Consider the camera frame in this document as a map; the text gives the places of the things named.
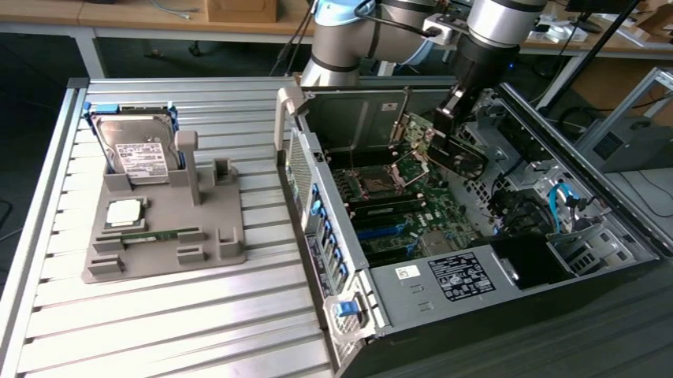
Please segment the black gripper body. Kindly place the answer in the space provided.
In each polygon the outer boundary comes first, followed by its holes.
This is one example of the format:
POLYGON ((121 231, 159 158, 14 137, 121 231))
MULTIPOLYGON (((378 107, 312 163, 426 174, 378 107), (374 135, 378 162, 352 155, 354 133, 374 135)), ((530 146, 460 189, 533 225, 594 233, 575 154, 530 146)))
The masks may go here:
POLYGON ((459 38, 452 54, 451 70, 464 100, 477 101, 482 90, 498 85, 519 50, 518 45, 491 46, 470 35, 459 38))

